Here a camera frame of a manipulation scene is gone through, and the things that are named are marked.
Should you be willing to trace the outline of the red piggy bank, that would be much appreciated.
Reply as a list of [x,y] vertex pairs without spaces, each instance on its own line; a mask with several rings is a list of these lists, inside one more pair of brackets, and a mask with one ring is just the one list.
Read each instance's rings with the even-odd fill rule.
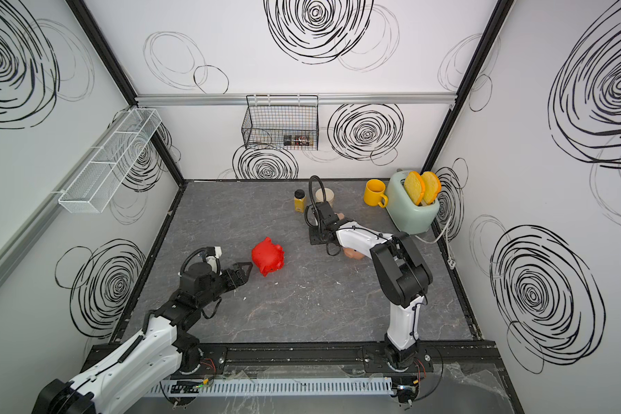
[[266,237],[252,249],[251,258],[263,277],[281,270],[285,265],[283,248],[274,244],[270,237]]

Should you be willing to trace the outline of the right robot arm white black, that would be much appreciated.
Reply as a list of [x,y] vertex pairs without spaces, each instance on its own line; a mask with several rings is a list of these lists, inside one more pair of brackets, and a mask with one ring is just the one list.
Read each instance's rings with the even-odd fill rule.
[[402,371],[418,353],[419,314],[433,282],[432,272],[412,237],[405,232],[382,233],[341,218],[327,202],[305,208],[310,240],[352,249],[369,258],[379,287],[390,303],[385,336],[388,364]]

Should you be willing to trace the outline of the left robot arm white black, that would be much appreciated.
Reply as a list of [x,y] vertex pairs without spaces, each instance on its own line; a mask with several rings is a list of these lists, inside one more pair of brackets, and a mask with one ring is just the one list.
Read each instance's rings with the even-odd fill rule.
[[179,288],[148,312],[134,336],[100,362],[70,381],[46,385],[34,402],[34,413],[124,413],[147,391],[171,374],[195,373],[203,357],[199,340],[188,333],[209,317],[205,307],[248,282],[251,262],[221,269],[197,262],[180,272]]

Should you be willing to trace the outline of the dark pink piggy bank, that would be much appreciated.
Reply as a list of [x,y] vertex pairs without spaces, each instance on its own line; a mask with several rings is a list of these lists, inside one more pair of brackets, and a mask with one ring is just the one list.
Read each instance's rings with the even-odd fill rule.
[[343,253],[346,257],[353,260],[361,260],[365,257],[364,254],[354,250],[353,248],[343,248]]

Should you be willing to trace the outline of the yellow spice jar black lid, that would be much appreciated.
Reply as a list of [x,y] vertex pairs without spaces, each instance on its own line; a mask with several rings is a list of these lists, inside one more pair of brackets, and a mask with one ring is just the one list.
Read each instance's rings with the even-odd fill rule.
[[306,208],[306,193],[302,189],[298,189],[294,192],[294,210],[299,213],[304,213]]

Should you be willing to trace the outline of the yellow mug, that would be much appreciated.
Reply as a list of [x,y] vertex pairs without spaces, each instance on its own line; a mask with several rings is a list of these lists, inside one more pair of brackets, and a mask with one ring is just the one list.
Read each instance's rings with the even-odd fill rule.
[[388,197],[385,194],[386,184],[379,179],[371,179],[367,181],[363,201],[371,207],[386,208],[388,205]]

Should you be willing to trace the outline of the small items in basket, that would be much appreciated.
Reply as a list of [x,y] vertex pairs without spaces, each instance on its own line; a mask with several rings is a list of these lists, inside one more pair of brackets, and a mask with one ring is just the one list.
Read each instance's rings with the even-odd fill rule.
[[283,145],[285,147],[290,147],[290,148],[310,147],[312,143],[313,143],[313,140],[309,136],[284,135],[283,137]]

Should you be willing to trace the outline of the mint green toaster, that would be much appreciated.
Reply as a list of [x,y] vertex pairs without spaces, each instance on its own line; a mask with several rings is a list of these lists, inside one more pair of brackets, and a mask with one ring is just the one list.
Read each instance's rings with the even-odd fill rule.
[[431,228],[440,210],[440,202],[436,200],[432,205],[414,205],[404,189],[404,181],[409,172],[410,170],[396,172],[386,184],[386,210],[399,231],[417,235]]

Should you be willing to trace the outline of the yellow toast slice left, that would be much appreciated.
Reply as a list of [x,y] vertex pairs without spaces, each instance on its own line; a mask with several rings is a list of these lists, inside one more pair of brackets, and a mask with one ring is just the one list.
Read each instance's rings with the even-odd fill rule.
[[425,193],[425,183],[419,173],[416,171],[409,172],[403,181],[403,188],[414,205],[422,205]]

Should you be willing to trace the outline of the yellow toast slice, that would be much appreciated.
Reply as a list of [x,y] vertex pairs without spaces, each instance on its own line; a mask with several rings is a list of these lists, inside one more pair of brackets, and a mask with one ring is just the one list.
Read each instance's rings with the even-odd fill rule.
[[442,183],[434,172],[424,172],[421,175],[421,179],[424,182],[424,196],[423,204],[432,205],[435,203],[439,193],[442,190]]
[[422,205],[425,193],[425,183],[419,173],[416,171],[409,172],[403,181],[403,188],[414,205]]

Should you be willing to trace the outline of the yellow toast slice right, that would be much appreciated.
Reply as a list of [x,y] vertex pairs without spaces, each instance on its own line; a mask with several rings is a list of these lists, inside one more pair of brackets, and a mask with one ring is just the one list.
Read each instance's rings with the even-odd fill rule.
[[423,204],[432,205],[435,203],[439,193],[442,190],[442,183],[434,172],[424,172],[421,175],[421,179],[424,182],[424,196]]

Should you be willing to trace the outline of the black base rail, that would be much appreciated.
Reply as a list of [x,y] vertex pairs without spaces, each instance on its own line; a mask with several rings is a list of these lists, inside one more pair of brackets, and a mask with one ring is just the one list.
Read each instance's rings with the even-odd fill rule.
[[350,373],[429,374],[443,364],[501,366],[500,352],[490,341],[418,342],[396,351],[384,342],[353,343],[201,343],[200,357],[172,377],[203,378],[226,375],[238,368],[340,367]]

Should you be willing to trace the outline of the aluminium wall rail back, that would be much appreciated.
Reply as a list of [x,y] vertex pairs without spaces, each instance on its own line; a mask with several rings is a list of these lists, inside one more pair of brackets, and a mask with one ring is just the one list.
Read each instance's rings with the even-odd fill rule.
[[138,95],[136,102],[146,107],[232,106],[232,105],[453,105],[453,92],[385,92],[385,93],[288,93],[288,94],[149,94]]

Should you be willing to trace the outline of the aluminium wall rail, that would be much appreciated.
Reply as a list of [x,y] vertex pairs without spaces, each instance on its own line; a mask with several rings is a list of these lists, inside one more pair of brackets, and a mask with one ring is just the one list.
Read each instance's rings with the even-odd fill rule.
[[41,239],[56,217],[60,215],[62,208],[58,200],[61,195],[65,193],[73,180],[76,179],[90,163],[93,155],[108,141],[112,131],[124,121],[129,115],[129,112],[135,108],[134,105],[128,105],[126,108],[116,113],[114,120],[109,124],[97,141],[84,153],[81,159],[64,176],[62,181],[48,193],[35,211],[18,228],[17,232],[2,248],[0,248],[0,289],[20,265],[22,260],[29,254],[29,251]]
[[288,94],[149,94],[138,95],[136,102],[146,107],[232,106],[232,105],[453,105],[453,92],[385,92],[385,93],[288,93]]

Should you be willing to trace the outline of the black corner frame post left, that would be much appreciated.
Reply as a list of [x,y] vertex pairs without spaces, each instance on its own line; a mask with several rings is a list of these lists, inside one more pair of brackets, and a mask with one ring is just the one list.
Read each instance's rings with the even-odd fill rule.
[[[122,69],[122,66],[118,62],[117,57],[112,51],[112,48],[110,47],[86,3],[82,0],[66,0],[65,3],[73,13],[81,29],[83,29],[86,37],[92,44],[94,50],[97,52],[103,66],[110,74],[110,77],[117,86],[117,89],[119,89],[126,103],[129,106],[136,106],[136,90],[132,86],[131,81],[128,79],[126,72]],[[155,132],[153,141],[157,154],[160,156],[167,170],[172,175],[172,178],[177,186],[184,187],[186,185],[186,181],[184,180],[177,163],[173,160],[173,157],[167,149],[167,146],[162,139],[162,135],[159,132]]]

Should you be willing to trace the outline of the black corner frame post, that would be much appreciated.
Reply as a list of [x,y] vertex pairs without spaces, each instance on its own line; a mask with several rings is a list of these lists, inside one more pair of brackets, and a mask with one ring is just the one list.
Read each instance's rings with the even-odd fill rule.
[[462,77],[462,82],[457,89],[455,103],[453,107],[448,110],[447,115],[443,120],[441,128],[437,133],[436,139],[433,142],[431,150],[421,169],[422,172],[433,169],[439,155],[441,155],[441,151],[450,137],[450,133],[455,126],[462,108],[467,102],[469,93],[471,92],[474,83],[479,76],[479,72],[483,69],[486,58],[490,55],[493,44],[495,43],[497,36],[500,34],[500,31],[505,23],[505,19],[507,18],[513,5],[513,0],[500,0],[496,3],[493,13],[487,22],[486,28],[481,35],[477,48],[474,51],[472,59],[467,66],[466,73]]
[[[110,77],[117,86],[117,89],[119,89],[126,103],[129,106],[136,106],[136,90],[132,86],[131,81],[128,79],[126,72],[122,69],[122,66],[118,62],[117,57],[112,51],[112,48],[110,47],[86,3],[82,0],[66,0],[65,3],[73,13],[81,29],[83,29],[86,37],[92,44],[94,50],[97,52],[103,66],[110,74]],[[177,186],[184,187],[186,185],[186,181],[184,180],[177,163],[173,160],[173,157],[167,149],[167,146],[162,139],[162,135],[159,132],[155,132],[153,141],[157,154],[160,156],[167,170],[172,175],[172,178]]]

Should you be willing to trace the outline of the aluminium wall rail left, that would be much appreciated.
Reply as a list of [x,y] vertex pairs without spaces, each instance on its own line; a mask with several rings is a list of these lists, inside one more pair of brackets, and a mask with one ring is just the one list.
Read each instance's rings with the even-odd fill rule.
[[0,289],[20,265],[22,260],[29,254],[29,251],[41,239],[56,217],[60,215],[62,208],[58,200],[61,195],[65,193],[73,180],[76,179],[90,163],[93,155],[108,141],[112,131],[124,121],[129,115],[129,112],[135,108],[134,105],[128,105],[126,108],[116,113],[114,120],[109,124],[97,141],[84,153],[81,159],[64,176],[62,181],[48,193],[35,211],[18,228],[17,232],[2,248],[0,248]]

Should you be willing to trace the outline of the black corner frame post right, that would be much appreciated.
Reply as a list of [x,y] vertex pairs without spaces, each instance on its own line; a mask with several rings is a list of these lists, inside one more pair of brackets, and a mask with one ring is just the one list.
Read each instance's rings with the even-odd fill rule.
[[474,51],[472,59],[467,66],[466,73],[462,77],[462,82],[457,89],[455,103],[453,107],[448,110],[447,115],[443,120],[441,128],[437,133],[436,139],[433,142],[431,150],[421,169],[422,172],[433,169],[439,155],[441,155],[441,151],[450,137],[450,133],[455,126],[462,108],[467,102],[469,93],[471,92],[474,83],[479,76],[479,72],[483,69],[486,58],[490,55],[493,44],[495,43],[497,36],[500,34],[500,31],[505,23],[505,19],[507,18],[513,5],[513,0],[500,0],[496,3],[493,13],[487,22],[486,28],[481,35],[477,48]]

